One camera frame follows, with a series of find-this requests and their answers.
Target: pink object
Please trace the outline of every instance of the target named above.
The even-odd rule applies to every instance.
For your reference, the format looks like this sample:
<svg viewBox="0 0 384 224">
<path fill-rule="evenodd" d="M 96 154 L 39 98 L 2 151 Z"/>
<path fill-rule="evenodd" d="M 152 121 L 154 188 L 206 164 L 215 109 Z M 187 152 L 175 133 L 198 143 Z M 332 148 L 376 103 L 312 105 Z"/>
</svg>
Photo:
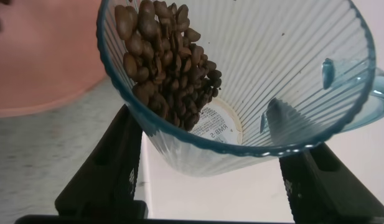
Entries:
<svg viewBox="0 0 384 224">
<path fill-rule="evenodd" d="M 96 39 L 98 0 L 0 4 L 0 117 L 62 106 L 106 77 Z"/>
</svg>

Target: pile of coffee beans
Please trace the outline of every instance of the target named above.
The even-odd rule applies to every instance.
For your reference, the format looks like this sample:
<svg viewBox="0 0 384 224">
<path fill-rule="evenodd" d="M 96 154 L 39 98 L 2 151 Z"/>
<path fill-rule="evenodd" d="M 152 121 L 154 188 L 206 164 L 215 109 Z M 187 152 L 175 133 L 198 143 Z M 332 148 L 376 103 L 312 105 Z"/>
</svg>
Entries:
<svg viewBox="0 0 384 224">
<path fill-rule="evenodd" d="M 136 82 L 134 95 L 163 119 L 191 131 L 201 109 L 218 96 L 222 74 L 193 43 L 201 35 L 189 27 L 188 13 L 186 5 L 149 0 L 141 2 L 139 14 L 131 6 L 115 7 L 117 33 L 128 51 L 123 66 Z"/>
</svg>

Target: coffee bean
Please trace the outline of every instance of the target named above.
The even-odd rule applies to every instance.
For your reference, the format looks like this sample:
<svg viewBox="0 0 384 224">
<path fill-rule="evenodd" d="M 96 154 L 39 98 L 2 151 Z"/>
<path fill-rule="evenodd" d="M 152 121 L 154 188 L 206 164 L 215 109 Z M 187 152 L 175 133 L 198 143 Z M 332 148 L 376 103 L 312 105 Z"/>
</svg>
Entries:
<svg viewBox="0 0 384 224">
<path fill-rule="evenodd" d="M 184 41 L 184 47 L 189 47 L 190 40 L 187 37 L 183 37 L 182 40 Z"/>
<path fill-rule="evenodd" d="M 142 104 L 145 106 L 149 104 L 149 95 L 140 85 L 135 85 L 132 92 Z"/>
<path fill-rule="evenodd" d="M 206 61 L 205 66 L 211 71 L 215 70 L 217 68 L 217 64 L 215 62 L 212 62 L 210 60 Z"/>
<path fill-rule="evenodd" d="M 195 44 L 190 45 L 191 51 L 192 51 L 192 65 L 195 66 L 200 62 L 200 51 L 199 48 L 196 47 Z"/>
<path fill-rule="evenodd" d="M 206 62 L 208 60 L 208 56 L 206 54 L 202 54 L 201 59 Z"/>
<path fill-rule="evenodd" d="M 192 84 L 186 86 L 187 94 L 192 94 L 194 91 L 194 87 Z"/>
<path fill-rule="evenodd" d="M 146 40 L 142 40 L 142 45 L 143 45 L 142 57 L 145 60 L 152 60 L 154 57 L 154 51 L 153 51 L 152 45 L 150 44 L 150 42 Z"/>
<path fill-rule="evenodd" d="M 221 76 L 222 76 L 222 72 L 218 70 L 212 70 L 207 74 L 207 77 L 209 77 L 209 79 L 211 80 L 217 80 L 221 78 Z"/>
<path fill-rule="evenodd" d="M 143 0 L 139 5 L 139 15 L 144 14 L 150 18 L 154 18 L 155 15 L 154 4 L 150 0 Z"/>
<path fill-rule="evenodd" d="M 116 30 L 121 40 L 128 40 L 133 33 L 133 20 L 129 11 L 121 5 L 115 7 Z"/>
<path fill-rule="evenodd" d="M 143 66 L 143 59 L 141 57 L 134 56 L 134 59 L 138 68 Z"/>
<path fill-rule="evenodd" d="M 194 91 L 193 93 L 192 93 L 192 100 L 193 101 L 196 101 L 197 100 L 197 98 L 199 97 L 199 94 L 196 92 L 196 91 Z"/>
<path fill-rule="evenodd" d="M 168 10 L 166 2 L 154 1 L 154 11 L 159 18 L 170 18 L 171 11 Z"/>
<path fill-rule="evenodd" d="M 177 10 L 178 10 L 177 4 L 172 3 L 170 6 L 168 6 L 168 9 L 171 10 L 172 15 L 176 15 L 177 14 Z"/>
<path fill-rule="evenodd" d="M 193 118 L 189 118 L 186 122 L 185 122 L 185 130 L 186 131 L 191 131 L 194 127 L 194 119 Z"/>
<path fill-rule="evenodd" d="M 169 40 L 167 38 L 162 39 L 162 48 L 164 50 L 170 50 L 171 49 L 171 45 L 170 45 Z"/>
<path fill-rule="evenodd" d="M 182 66 L 182 61 L 180 60 L 179 54 L 177 54 L 177 59 L 176 59 L 176 71 L 179 71 Z"/>
<path fill-rule="evenodd" d="M 196 42 L 196 41 L 200 40 L 200 38 L 201 38 L 201 35 L 190 27 L 185 31 L 185 36 L 191 42 Z"/>
<path fill-rule="evenodd" d="M 156 97 L 152 97 L 150 100 L 149 100 L 149 109 L 153 110 L 153 111 L 158 111 L 159 109 L 161 109 L 161 103 L 157 100 Z"/>
<path fill-rule="evenodd" d="M 136 76 L 132 79 L 136 82 L 144 82 L 149 78 L 149 70 L 146 67 L 140 67 L 138 68 L 138 72 L 136 73 Z"/>
<path fill-rule="evenodd" d="M 215 80 L 211 85 L 214 87 L 214 88 L 219 88 L 222 84 L 222 80 L 219 78 L 217 80 Z"/>
<path fill-rule="evenodd" d="M 146 40 L 153 40 L 157 36 L 157 23 L 149 14 L 139 13 L 138 29 Z"/>
<path fill-rule="evenodd" d="M 162 66 L 167 67 L 172 63 L 172 51 L 167 50 L 161 58 Z"/>
<path fill-rule="evenodd" d="M 177 108 L 178 116 L 183 116 L 186 113 L 186 106 L 185 104 L 182 104 L 180 107 Z"/>
<path fill-rule="evenodd" d="M 218 89 L 217 89 L 217 88 L 214 88 L 214 89 L 212 90 L 212 96 L 213 96 L 213 97 L 217 97 L 217 96 L 218 96 Z"/>
<path fill-rule="evenodd" d="M 183 4 L 178 8 L 178 11 L 176 13 L 176 19 L 178 24 L 182 24 L 186 21 L 187 15 L 189 13 L 189 8 Z"/>
<path fill-rule="evenodd" d="M 196 81 L 194 81 L 194 88 L 195 89 L 199 89 L 199 88 L 201 88 L 202 87 L 202 81 L 201 81 L 201 79 L 196 79 Z"/>
<path fill-rule="evenodd" d="M 172 90 L 172 91 L 175 91 L 175 90 L 177 90 L 178 88 L 179 88 L 179 82 L 178 82 L 177 79 L 175 79 L 175 80 L 172 81 L 172 83 L 171 83 L 171 90 Z"/>
<path fill-rule="evenodd" d="M 184 66 L 183 66 L 182 72 L 188 72 L 191 66 L 192 66 L 192 61 L 190 58 L 188 58 L 187 60 L 184 60 Z"/>
<path fill-rule="evenodd" d="M 172 94 L 167 95 L 166 100 L 167 100 L 168 106 L 170 108 L 173 108 L 174 107 L 174 97 L 173 97 L 173 95 Z"/>
<path fill-rule="evenodd" d="M 149 97 L 153 96 L 155 87 L 152 81 L 146 81 L 142 84 L 138 83 L 138 85 L 148 94 Z"/>
<path fill-rule="evenodd" d="M 192 52 L 190 51 L 189 48 L 182 47 L 181 49 L 179 49 L 179 56 L 181 58 L 187 58 L 187 57 L 190 57 L 191 55 L 192 55 Z"/>
<path fill-rule="evenodd" d="M 136 76 L 138 68 L 136 66 L 134 57 L 128 52 L 124 54 L 123 67 L 128 77 L 133 78 Z"/>
<path fill-rule="evenodd" d="M 180 78 L 179 87 L 180 87 L 181 89 L 184 89 L 184 88 L 186 88 L 186 85 L 187 85 L 187 75 L 183 75 L 183 76 L 181 76 L 181 78 Z"/>
<path fill-rule="evenodd" d="M 142 43 L 141 36 L 134 32 L 134 34 L 128 40 L 125 40 L 125 47 L 131 54 L 135 56 L 140 56 L 144 49 L 144 44 Z"/>
<path fill-rule="evenodd" d="M 184 47 L 184 40 L 182 38 L 182 34 L 180 32 L 175 32 L 175 45 L 178 51 L 180 51 L 181 48 Z"/>
<path fill-rule="evenodd" d="M 154 38 L 154 50 L 157 56 L 162 57 L 164 55 L 164 47 L 162 46 L 162 41 L 159 36 Z"/>
<path fill-rule="evenodd" d="M 177 30 L 178 30 L 179 32 L 184 32 L 184 31 L 187 30 L 187 28 L 189 28 L 189 25 L 190 25 L 190 20 L 189 20 L 189 19 L 186 19 L 185 22 L 183 22 L 183 23 L 177 25 Z"/>
<path fill-rule="evenodd" d="M 132 30 L 135 31 L 138 26 L 138 13 L 132 6 L 126 6 L 125 9 L 129 12 L 129 19 L 132 22 Z"/>
</svg>

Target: roasted coffee bean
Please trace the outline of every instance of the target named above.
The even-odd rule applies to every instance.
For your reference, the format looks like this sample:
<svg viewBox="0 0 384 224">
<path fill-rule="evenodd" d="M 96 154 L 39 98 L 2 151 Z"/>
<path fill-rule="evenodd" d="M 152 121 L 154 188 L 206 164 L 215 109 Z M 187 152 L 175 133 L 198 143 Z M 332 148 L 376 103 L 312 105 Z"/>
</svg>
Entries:
<svg viewBox="0 0 384 224">
<path fill-rule="evenodd" d="M 190 58 L 184 60 L 184 65 L 182 67 L 182 72 L 188 72 L 192 66 L 192 61 Z"/>
<path fill-rule="evenodd" d="M 180 107 L 177 108 L 178 116 L 182 117 L 186 113 L 186 106 L 185 104 L 182 104 Z"/>
<path fill-rule="evenodd" d="M 184 47 L 189 47 L 190 40 L 187 37 L 183 37 L 182 40 L 184 41 Z"/>
<path fill-rule="evenodd" d="M 178 94 L 176 95 L 176 97 L 182 99 L 182 98 L 185 97 L 187 94 L 188 94 L 188 90 L 181 90 L 181 91 L 178 91 Z"/>
<path fill-rule="evenodd" d="M 199 94 L 196 92 L 196 91 L 194 91 L 193 93 L 192 93 L 192 100 L 193 101 L 196 101 L 197 100 L 197 98 L 199 97 Z"/>
<path fill-rule="evenodd" d="M 143 0 L 139 5 L 139 15 L 147 15 L 150 18 L 154 18 L 155 15 L 154 4 L 150 0 Z"/>
<path fill-rule="evenodd" d="M 132 6 L 126 6 L 125 9 L 129 12 L 129 19 L 132 21 L 132 30 L 135 31 L 138 26 L 138 13 Z"/>
<path fill-rule="evenodd" d="M 210 70 L 215 70 L 217 68 L 217 64 L 215 62 L 212 62 L 210 60 L 206 61 L 205 66 Z"/>
<path fill-rule="evenodd" d="M 162 48 L 164 50 L 170 50 L 171 49 L 171 45 L 170 45 L 169 40 L 167 38 L 162 39 Z"/>
<path fill-rule="evenodd" d="M 187 120 L 188 118 L 190 118 L 190 116 L 192 116 L 192 113 L 191 113 L 190 111 L 187 111 L 187 110 L 186 110 L 186 113 L 183 115 L 182 118 L 183 118 L 184 120 Z"/>
<path fill-rule="evenodd" d="M 185 32 L 189 28 L 189 25 L 190 25 L 190 20 L 186 19 L 185 22 L 177 25 L 177 30 L 179 32 Z"/>
<path fill-rule="evenodd" d="M 205 91 L 205 93 L 208 95 L 208 96 L 212 96 L 212 88 L 211 87 L 208 87 Z"/>
<path fill-rule="evenodd" d="M 196 66 L 192 66 L 188 73 L 189 83 L 194 83 L 196 79 L 200 78 L 201 75 L 202 75 L 201 69 Z"/>
<path fill-rule="evenodd" d="M 158 99 L 156 97 L 152 97 L 149 100 L 149 106 L 148 107 L 150 110 L 158 111 L 159 109 L 161 109 L 161 103 L 158 101 Z"/>
<path fill-rule="evenodd" d="M 154 1 L 154 11 L 159 18 L 170 18 L 171 11 L 168 10 L 167 4 L 165 1 Z"/>
<path fill-rule="evenodd" d="M 180 58 L 187 58 L 187 57 L 190 57 L 192 55 L 192 52 L 190 51 L 189 48 L 187 47 L 182 47 L 179 49 L 179 56 Z"/>
<path fill-rule="evenodd" d="M 116 30 L 121 40 L 128 40 L 133 33 L 133 20 L 130 12 L 121 5 L 115 7 Z"/>
<path fill-rule="evenodd" d="M 209 79 L 211 80 L 217 80 L 221 78 L 221 76 L 222 76 L 222 72 L 218 70 L 212 70 L 207 74 L 207 77 L 209 77 Z"/>
<path fill-rule="evenodd" d="M 203 60 L 203 59 L 200 59 L 199 64 L 198 64 L 199 68 L 202 68 L 202 67 L 203 67 L 203 64 L 204 64 L 204 60 Z"/>
<path fill-rule="evenodd" d="M 147 91 L 144 90 L 140 85 L 135 85 L 132 88 L 132 92 L 136 96 L 136 98 L 145 106 L 149 104 L 149 95 Z"/>
<path fill-rule="evenodd" d="M 168 6 L 168 9 L 171 10 L 171 13 L 173 16 L 177 14 L 177 10 L 178 10 L 177 4 L 172 3 L 170 6 Z"/>
<path fill-rule="evenodd" d="M 143 66 L 143 59 L 141 57 L 134 56 L 134 59 L 138 68 Z"/>
<path fill-rule="evenodd" d="M 201 79 L 196 79 L 196 81 L 194 81 L 194 83 L 193 83 L 193 87 L 194 87 L 195 89 L 199 89 L 199 88 L 201 88 L 201 87 L 202 87 L 202 81 L 201 81 Z"/>
<path fill-rule="evenodd" d="M 167 95 L 166 100 L 167 100 L 168 106 L 170 108 L 173 108 L 174 107 L 174 97 L 173 97 L 173 95 L 172 94 Z"/>
<path fill-rule="evenodd" d="M 221 84 L 222 84 L 222 80 L 219 78 L 219 79 L 213 81 L 211 85 L 212 85 L 214 88 L 219 88 L 219 87 L 221 86 Z"/>
<path fill-rule="evenodd" d="M 160 75 L 162 71 L 161 59 L 159 57 L 154 57 L 154 63 L 157 68 L 157 74 Z"/>
<path fill-rule="evenodd" d="M 180 87 L 181 89 L 184 89 L 184 88 L 186 88 L 186 85 L 187 85 L 187 75 L 183 75 L 183 76 L 180 78 L 179 87 Z"/>
<path fill-rule="evenodd" d="M 202 46 L 199 46 L 199 45 L 196 45 L 197 49 L 199 50 L 200 52 L 200 57 L 203 56 L 204 54 L 204 48 Z"/>
<path fill-rule="evenodd" d="M 194 87 L 192 84 L 186 86 L 187 94 L 192 94 L 194 91 Z"/>
<path fill-rule="evenodd" d="M 164 47 L 162 46 L 162 41 L 159 36 L 154 38 L 154 50 L 156 50 L 156 55 L 162 57 L 164 55 Z"/>
<path fill-rule="evenodd" d="M 189 8 L 183 4 L 178 8 L 177 14 L 176 14 L 176 19 L 178 24 L 182 24 L 183 22 L 186 21 L 187 15 L 189 13 Z"/>
<path fill-rule="evenodd" d="M 200 56 L 201 56 L 200 50 L 195 44 L 190 45 L 190 50 L 192 51 L 192 56 L 191 56 L 192 65 L 196 66 L 200 62 Z"/>
<path fill-rule="evenodd" d="M 142 57 L 145 60 L 152 60 L 154 57 L 154 51 L 153 51 L 152 45 L 150 44 L 150 42 L 146 40 L 142 40 L 142 44 L 143 44 Z"/>
<path fill-rule="evenodd" d="M 213 96 L 213 97 L 217 97 L 217 96 L 218 96 L 218 89 L 217 89 L 217 88 L 214 88 L 214 89 L 212 90 L 212 96 Z"/>
<path fill-rule="evenodd" d="M 136 66 L 134 57 L 128 52 L 124 54 L 123 67 L 128 77 L 134 78 L 136 76 L 138 67 Z"/>
<path fill-rule="evenodd" d="M 202 54 L 201 59 L 204 61 L 208 60 L 208 56 L 206 54 Z"/>
<path fill-rule="evenodd" d="M 198 32 L 196 32 L 196 30 L 193 30 L 192 28 L 189 27 L 185 31 L 185 37 L 187 37 L 191 42 L 196 42 L 200 40 L 201 34 L 199 34 Z"/>
<path fill-rule="evenodd" d="M 172 77 L 170 75 L 167 75 L 166 78 L 162 81 L 162 85 L 164 88 L 167 88 L 172 82 Z"/>
<path fill-rule="evenodd" d="M 164 56 L 161 58 L 161 63 L 163 67 L 167 67 L 172 63 L 172 51 L 167 50 L 164 53 Z"/>
<path fill-rule="evenodd" d="M 197 113 L 197 114 L 195 114 L 195 115 L 196 115 L 196 118 L 195 118 L 195 120 L 194 120 L 194 123 L 197 124 L 197 123 L 199 122 L 199 120 L 200 120 L 200 114 Z"/>
<path fill-rule="evenodd" d="M 125 47 L 131 54 L 135 56 L 140 56 L 144 49 L 144 44 L 142 43 L 141 36 L 134 32 L 134 34 L 128 40 L 125 40 Z"/>
<path fill-rule="evenodd" d="M 182 39 L 182 34 L 180 32 L 175 32 L 175 45 L 178 51 L 184 47 L 184 40 Z"/>
<path fill-rule="evenodd" d="M 154 94 L 154 84 L 152 81 L 146 81 L 144 83 L 138 83 L 138 85 L 148 94 L 149 97 L 152 97 Z"/>
<path fill-rule="evenodd" d="M 139 14 L 138 29 L 146 40 L 154 40 L 157 36 L 157 23 L 149 14 Z"/>
<path fill-rule="evenodd" d="M 171 83 L 171 90 L 172 91 L 175 91 L 179 88 L 179 81 L 178 79 L 175 79 L 174 81 L 172 81 Z"/>
<path fill-rule="evenodd" d="M 181 66 L 182 66 L 182 61 L 180 60 L 179 54 L 177 54 L 175 71 L 178 72 L 180 70 Z"/>
<path fill-rule="evenodd" d="M 193 118 L 189 118 L 185 122 L 185 130 L 186 131 L 191 131 L 191 130 L 193 130 L 193 127 L 194 127 L 194 119 Z"/>
<path fill-rule="evenodd" d="M 136 82 L 144 82 L 149 78 L 149 70 L 146 67 L 140 67 L 138 68 L 138 72 L 136 73 L 136 76 L 132 79 Z"/>
</svg>

